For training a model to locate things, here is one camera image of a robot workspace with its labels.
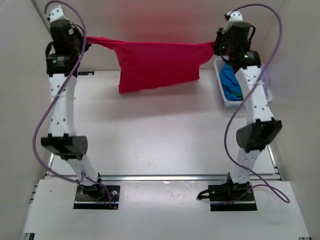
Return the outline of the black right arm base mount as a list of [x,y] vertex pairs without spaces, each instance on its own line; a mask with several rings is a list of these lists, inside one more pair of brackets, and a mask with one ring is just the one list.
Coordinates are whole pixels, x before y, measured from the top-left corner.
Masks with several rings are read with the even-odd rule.
[[255,195],[251,183],[234,183],[230,176],[219,184],[209,184],[201,191],[197,200],[209,200],[212,212],[250,212],[257,211]]

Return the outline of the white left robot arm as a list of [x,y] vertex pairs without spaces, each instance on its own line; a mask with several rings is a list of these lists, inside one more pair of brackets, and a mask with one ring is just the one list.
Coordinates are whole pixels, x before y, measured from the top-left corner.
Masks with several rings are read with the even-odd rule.
[[104,195],[105,187],[99,183],[99,174],[87,156],[88,139],[77,135],[74,123],[74,93],[77,84],[77,61],[82,50],[88,49],[81,32],[69,20],[60,19],[50,23],[51,46],[54,52],[46,51],[46,72],[53,103],[48,135],[40,142],[51,153],[68,163],[87,186],[93,199]]

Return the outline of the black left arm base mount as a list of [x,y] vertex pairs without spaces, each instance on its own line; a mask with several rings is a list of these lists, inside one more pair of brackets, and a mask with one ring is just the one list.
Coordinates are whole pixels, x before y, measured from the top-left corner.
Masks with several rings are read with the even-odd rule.
[[118,210],[121,185],[107,184],[109,195],[99,184],[91,186],[78,185],[75,192],[73,208],[79,210]]

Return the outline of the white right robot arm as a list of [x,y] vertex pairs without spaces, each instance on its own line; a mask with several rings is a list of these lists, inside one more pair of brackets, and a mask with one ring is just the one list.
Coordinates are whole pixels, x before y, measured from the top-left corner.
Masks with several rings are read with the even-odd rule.
[[263,66],[257,51],[251,50],[251,40],[256,28],[250,23],[236,21],[228,30],[217,32],[214,50],[219,56],[227,56],[243,95],[246,125],[236,132],[239,146],[235,168],[228,173],[230,184],[224,187],[224,195],[236,200],[242,188],[250,184],[250,174],[255,162],[265,147],[270,144],[282,128],[270,110],[263,82],[259,79]]

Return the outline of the crimson red t-shirt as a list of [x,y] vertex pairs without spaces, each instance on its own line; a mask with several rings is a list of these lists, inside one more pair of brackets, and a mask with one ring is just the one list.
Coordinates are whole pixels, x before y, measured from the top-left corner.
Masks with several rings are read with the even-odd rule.
[[213,43],[120,41],[90,36],[87,42],[116,54],[121,94],[196,81],[214,55]]

